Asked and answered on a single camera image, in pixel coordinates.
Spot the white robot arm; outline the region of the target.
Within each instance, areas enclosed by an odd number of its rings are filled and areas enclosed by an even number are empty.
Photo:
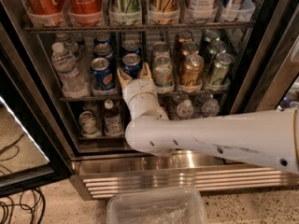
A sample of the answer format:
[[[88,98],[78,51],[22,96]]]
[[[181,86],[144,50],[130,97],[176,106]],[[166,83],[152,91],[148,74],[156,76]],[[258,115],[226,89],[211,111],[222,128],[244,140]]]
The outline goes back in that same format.
[[[122,97],[131,121],[125,129],[128,145],[140,152],[165,156],[186,149],[299,174],[299,116],[296,108],[171,120],[158,102],[150,68],[141,77],[117,70]]]

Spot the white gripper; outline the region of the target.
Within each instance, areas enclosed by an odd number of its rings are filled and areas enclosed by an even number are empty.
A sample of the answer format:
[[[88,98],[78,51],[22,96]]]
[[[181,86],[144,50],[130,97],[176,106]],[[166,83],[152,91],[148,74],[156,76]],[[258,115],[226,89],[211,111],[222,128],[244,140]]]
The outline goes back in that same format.
[[[156,86],[152,82],[150,67],[142,63],[139,79],[132,79],[120,67],[117,70],[122,88],[122,97],[128,106],[131,119],[151,116],[156,119],[168,119],[166,112],[158,102]]]

